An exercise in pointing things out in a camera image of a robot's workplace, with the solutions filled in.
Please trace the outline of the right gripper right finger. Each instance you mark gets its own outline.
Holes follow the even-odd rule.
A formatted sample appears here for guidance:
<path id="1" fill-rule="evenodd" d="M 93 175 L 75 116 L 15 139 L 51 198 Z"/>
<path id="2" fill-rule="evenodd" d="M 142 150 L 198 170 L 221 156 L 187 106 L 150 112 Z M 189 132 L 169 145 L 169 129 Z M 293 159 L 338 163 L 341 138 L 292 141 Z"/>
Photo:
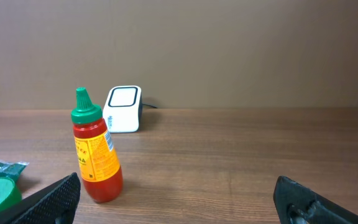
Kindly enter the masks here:
<path id="1" fill-rule="evenodd" d="M 277 179 L 273 201 L 281 224 L 358 223 L 355 213 L 285 176 Z"/>

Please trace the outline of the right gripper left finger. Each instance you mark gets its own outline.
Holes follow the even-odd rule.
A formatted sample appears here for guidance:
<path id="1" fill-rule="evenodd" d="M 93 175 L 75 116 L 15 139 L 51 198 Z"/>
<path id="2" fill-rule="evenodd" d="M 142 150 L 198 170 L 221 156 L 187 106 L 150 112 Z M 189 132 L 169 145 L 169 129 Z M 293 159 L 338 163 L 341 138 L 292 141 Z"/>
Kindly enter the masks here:
<path id="1" fill-rule="evenodd" d="M 72 224 L 81 182 L 72 173 L 0 212 L 0 224 Z"/>

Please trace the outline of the red sauce bottle green cap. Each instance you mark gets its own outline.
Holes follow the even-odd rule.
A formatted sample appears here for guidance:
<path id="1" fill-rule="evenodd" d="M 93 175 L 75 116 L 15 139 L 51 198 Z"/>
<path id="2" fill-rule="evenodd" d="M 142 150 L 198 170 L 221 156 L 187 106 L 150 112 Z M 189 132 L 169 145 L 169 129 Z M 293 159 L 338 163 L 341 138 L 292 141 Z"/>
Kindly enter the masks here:
<path id="1" fill-rule="evenodd" d="M 76 89 L 71 111 L 80 174 L 88 195 L 97 203 L 117 198 L 124 185 L 122 169 L 99 105 L 85 87 Z"/>

